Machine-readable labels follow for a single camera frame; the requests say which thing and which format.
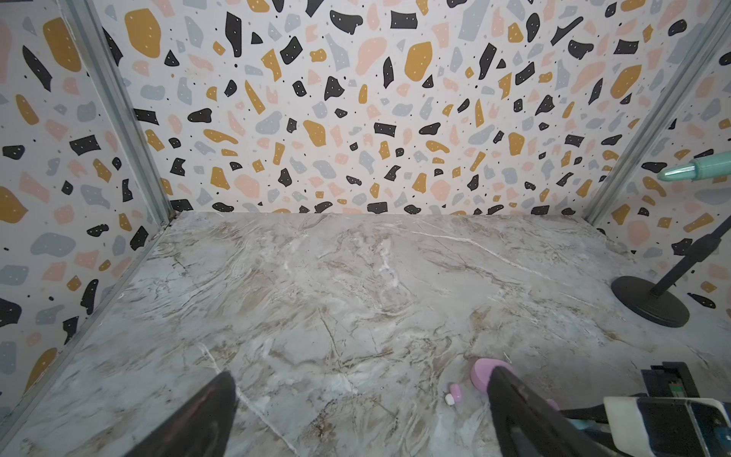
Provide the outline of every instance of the white plastic part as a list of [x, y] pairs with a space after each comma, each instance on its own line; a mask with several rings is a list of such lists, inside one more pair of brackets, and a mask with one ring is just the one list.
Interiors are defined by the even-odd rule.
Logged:
[[604, 408], [617, 449], [634, 457], [655, 457], [636, 397], [604, 397]]

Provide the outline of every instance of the round black base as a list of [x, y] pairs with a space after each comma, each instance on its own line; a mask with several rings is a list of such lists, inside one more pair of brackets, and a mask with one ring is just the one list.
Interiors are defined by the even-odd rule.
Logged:
[[650, 295], [655, 284], [634, 276], [622, 276], [612, 282], [612, 292], [620, 302], [647, 320], [665, 327], [682, 327], [690, 313], [683, 302], [670, 292], [659, 297]]

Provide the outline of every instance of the terrazzo wallpaper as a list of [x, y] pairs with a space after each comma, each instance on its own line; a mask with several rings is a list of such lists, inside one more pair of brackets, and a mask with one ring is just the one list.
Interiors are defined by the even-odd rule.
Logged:
[[[694, 240], [731, 216], [727, 176], [695, 182], [656, 180], [656, 173], [666, 167], [731, 150], [730, 64], [731, 38], [688, 95], [677, 118], [647, 153], [611, 214], [597, 225], [659, 275], [678, 263]], [[671, 291], [695, 312], [722, 312], [731, 318], [730, 271], [731, 239], [727, 236], [716, 252], [696, 264]]]
[[56, 4], [0, 4], [0, 420], [156, 234]]
[[180, 210], [573, 214], [716, 0], [96, 0]]

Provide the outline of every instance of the teal nozzle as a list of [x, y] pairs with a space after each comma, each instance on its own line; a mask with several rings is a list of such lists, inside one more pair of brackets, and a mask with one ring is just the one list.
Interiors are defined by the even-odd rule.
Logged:
[[717, 178], [719, 176], [731, 175], [731, 151], [710, 156], [698, 157], [686, 165], [668, 168], [657, 173], [660, 181], [683, 181], [692, 179]]

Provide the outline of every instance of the metal corner frame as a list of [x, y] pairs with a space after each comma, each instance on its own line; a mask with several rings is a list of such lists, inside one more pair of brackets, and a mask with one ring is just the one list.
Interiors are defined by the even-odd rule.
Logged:
[[114, 284], [114, 288], [109, 295], [99, 303], [94, 313], [87, 320], [84, 320], [74, 337], [64, 346], [63, 350], [58, 354], [58, 357], [48, 366], [40, 379], [36, 381], [35, 385], [28, 392], [23, 394], [20, 403], [15, 406], [10, 415], [0, 421], [0, 454], [4, 452], [15, 435], [25, 425], [31, 413], [53, 387], [56, 380], [64, 373], [64, 370], [71, 363], [74, 356], [83, 347], [84, 343], [86, 343], [86, 340], [91, 335], [91, 330], [102, 324], [118, 296], [127, 286], [129, 280], [137, 273], [140, 265], [148, 259], [150, 253], [157, 247], [161, 238], [158, 235], [155, 239], [147, 243], [147, 246], [143, 248], [140, 255], [132, 261], [116, 284]]
[[596, 226], [610, 211], [630, 176], [640, 166], [643, 158], [670, 124], [671, 119], [683, 106], [683, 101], [695, 82], [708, 67], [713, 56], [725, 45], [731, 33], [731, 1], [719, 0], [700, 35], [678, 65], [675, 74], [665, 86], [657, 103], [640, 125], [637, 134], [629, 141], [616, 166], [607, 177], [604, 186], [589, 202], [583, 218]]
[[107, 117], [119, 137], [120, 146], [143, 198], [158, 227], [165, 227], [175, 217], [175, 212], [165, 196], [160, 174], [148, 151], [132, 101], [104, 36], [96, 7], [91, 0], [57, 0], [57, 4]]

